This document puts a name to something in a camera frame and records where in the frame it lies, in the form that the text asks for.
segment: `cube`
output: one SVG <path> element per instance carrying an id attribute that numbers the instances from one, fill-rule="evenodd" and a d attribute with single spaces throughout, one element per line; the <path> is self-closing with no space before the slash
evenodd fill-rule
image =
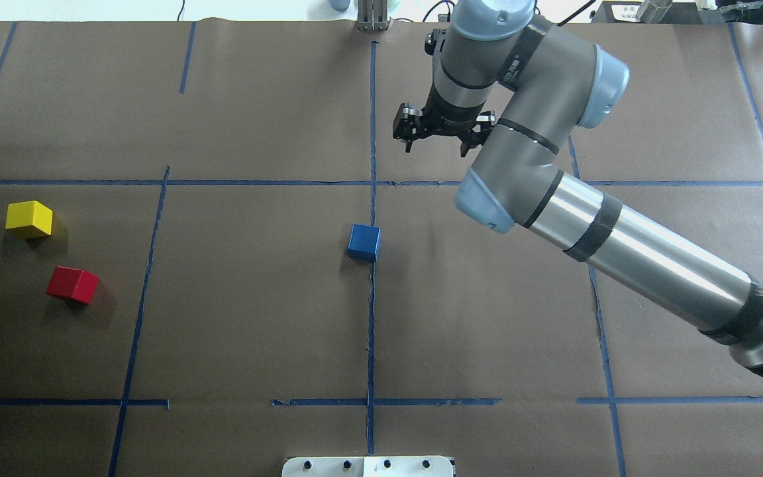
<path id="1" fill-rule="evenodd" d="M 381 239 L 382 230 L 379 227 L 354 223 L 352 224 L 352 233 L 349 235 L 347 254 L 355 260 L 375 262 L 379 258 Z"/>
<path id="2" fill-rule="evenodd" d="M 52 235 L 52 209 L 36 200 L 8 204 L 5 229 L 24 239 Z"/>
<path id="3" fill-rule="evenodd" d="M 79 268 L 56 266 L 46 287 L 46 295 L 58 298 L 74 299 L 89 305 L 93 301 L 93 293 L 99 284 L 99 278 Z"/>

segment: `yellow cube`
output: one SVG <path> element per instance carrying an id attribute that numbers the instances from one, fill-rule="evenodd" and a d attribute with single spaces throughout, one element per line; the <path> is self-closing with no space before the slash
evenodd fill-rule
<path id="1" fill-rule="evenodd" d="M 5 229 L 24 239 L 52 235 L 52 209 L 36 200 L 8 204 Z"/>

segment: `label on robot arm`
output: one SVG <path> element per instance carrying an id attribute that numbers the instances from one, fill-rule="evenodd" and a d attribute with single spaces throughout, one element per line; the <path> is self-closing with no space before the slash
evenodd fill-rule
<path id="1" fill-rule="evenodd" d="M 612 5 L 611 12 L 617 21 L 638 22 L 639 5 Z"/>

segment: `blue cube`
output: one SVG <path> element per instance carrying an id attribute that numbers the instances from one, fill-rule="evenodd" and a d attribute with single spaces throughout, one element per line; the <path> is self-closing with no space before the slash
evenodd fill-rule
<path id="1" fill-rule="evenodd" d="M 375 262 L 379 258 L 379 242 L 382 241 L 382 230 L 379 227 L 352 224 L 352 234 L 349 235 L 347 254 L 355 260 Z"/>

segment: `red cube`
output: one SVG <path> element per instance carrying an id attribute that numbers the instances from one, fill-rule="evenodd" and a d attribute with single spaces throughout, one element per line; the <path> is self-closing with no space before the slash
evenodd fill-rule
<path id="1" fill-rule="evenodd" d="M 46 295 L 60 298 L 74 299 L 85 304 L 90 304 L 99 278 L 78 268 L 69 266 L 56 266 L 46 287 Z"/>

